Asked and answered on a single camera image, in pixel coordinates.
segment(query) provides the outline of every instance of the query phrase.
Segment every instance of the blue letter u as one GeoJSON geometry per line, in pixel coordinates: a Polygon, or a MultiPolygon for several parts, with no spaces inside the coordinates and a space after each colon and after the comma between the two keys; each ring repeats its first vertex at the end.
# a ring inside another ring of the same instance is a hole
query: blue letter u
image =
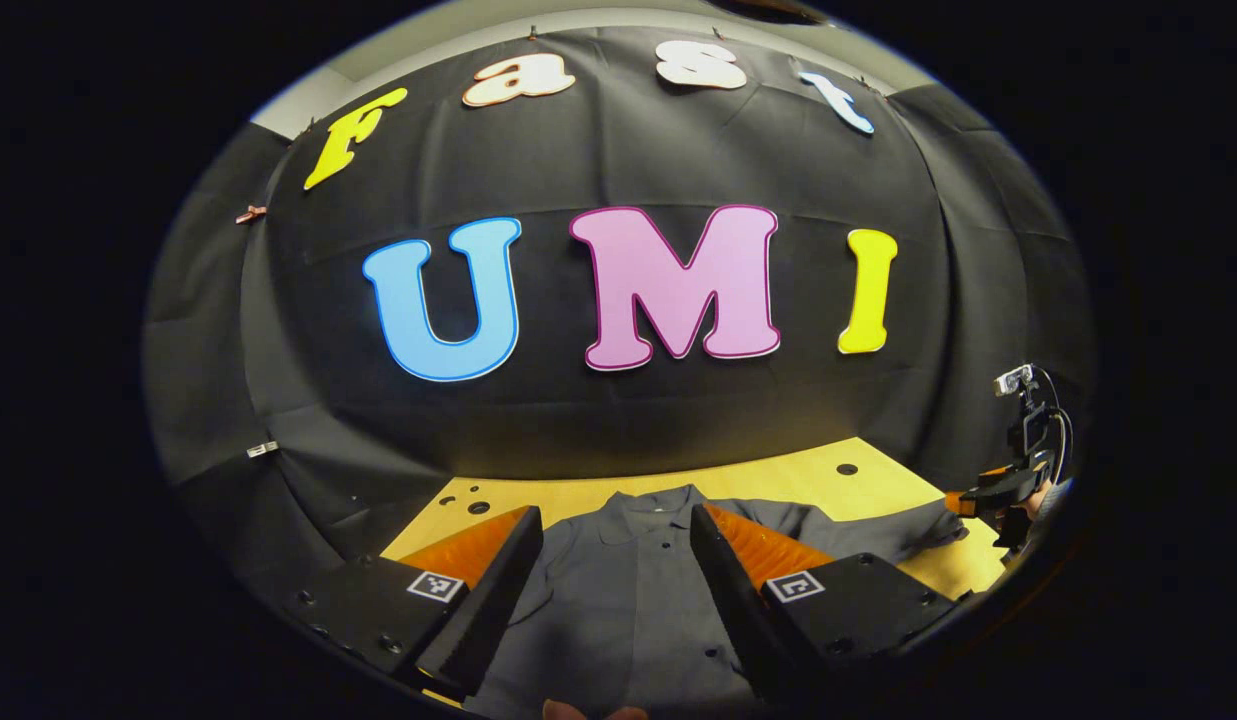
{"type": "Polygon", "coordinates": [[[449,234],[449,247],[468,256],[476,296],[476,332],[464,341],[443,341],[430,332],[422,291],[422,265],[430,257],[427,241],[396,242],[365,259],[386,346],[406,372],[448,384],[477,379],[507,361],[520,334],[508,255],[518,236],[516,218],[477,220],[449,234]]]}

